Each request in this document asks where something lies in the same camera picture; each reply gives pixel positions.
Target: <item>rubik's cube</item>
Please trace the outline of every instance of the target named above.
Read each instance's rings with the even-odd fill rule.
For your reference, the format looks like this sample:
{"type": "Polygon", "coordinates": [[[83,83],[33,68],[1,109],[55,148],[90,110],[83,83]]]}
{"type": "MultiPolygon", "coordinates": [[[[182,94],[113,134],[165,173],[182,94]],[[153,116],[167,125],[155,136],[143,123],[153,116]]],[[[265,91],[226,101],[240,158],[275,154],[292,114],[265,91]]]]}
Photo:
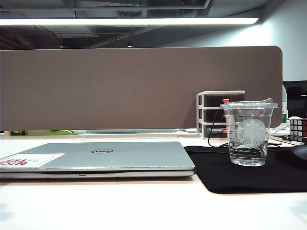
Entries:
{"type": "Polygon", "coordinates": [[[290,120],[290,139],[307,143],[307,119],[290,120]]]}

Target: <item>laptop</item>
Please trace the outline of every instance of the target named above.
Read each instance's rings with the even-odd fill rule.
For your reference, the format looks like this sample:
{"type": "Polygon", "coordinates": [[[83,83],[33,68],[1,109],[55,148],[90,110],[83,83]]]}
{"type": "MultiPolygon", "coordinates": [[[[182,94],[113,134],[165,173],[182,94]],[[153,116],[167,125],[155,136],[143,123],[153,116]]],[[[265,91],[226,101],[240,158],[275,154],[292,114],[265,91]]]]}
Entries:
{"type": "Polygon", "coordinates": [[[0,159],[0,178],[179,177],[195,166],[179,142],[50,143],[0,159]]]}

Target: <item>green object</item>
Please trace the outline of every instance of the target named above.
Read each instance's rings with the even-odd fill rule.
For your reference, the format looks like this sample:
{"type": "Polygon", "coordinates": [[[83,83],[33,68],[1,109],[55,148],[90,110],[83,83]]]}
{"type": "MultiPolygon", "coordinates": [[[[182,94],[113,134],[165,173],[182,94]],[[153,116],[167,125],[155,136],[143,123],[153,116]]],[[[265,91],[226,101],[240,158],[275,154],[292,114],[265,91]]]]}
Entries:
{"type": "Polygon", "coordinates": [[[11,131],[12,136],[48,136],[48,135],[75,135],[87,133],[87,130],[13,130],[11,131]]]}
{"type": "Polygon", "coordinates": [[[283,114],[282,123],[287,123],[287,114],[283,114]]]}

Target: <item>white sticker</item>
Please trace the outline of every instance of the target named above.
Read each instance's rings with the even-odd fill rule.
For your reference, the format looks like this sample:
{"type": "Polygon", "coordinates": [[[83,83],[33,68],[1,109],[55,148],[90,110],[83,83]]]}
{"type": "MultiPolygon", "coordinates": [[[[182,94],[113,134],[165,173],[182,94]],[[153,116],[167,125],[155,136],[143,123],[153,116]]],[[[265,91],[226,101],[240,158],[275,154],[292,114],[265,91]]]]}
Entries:
{"type": "Polygon", "coordinates": [[[0,160],[0,168],[38,168],[65,153],[17,153],[0,160]]]}

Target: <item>dell logo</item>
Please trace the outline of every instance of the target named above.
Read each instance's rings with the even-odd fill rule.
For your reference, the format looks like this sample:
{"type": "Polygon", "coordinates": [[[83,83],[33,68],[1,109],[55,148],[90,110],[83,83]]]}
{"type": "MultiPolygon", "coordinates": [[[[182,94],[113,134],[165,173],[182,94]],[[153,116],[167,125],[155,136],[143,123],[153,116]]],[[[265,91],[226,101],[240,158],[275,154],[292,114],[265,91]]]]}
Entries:
{"type": "Polygon", "coordinates": [[[113,152],[112,149],[97,149],[97,150],[93,150],[92,153],[110,153],[113,152]]]}

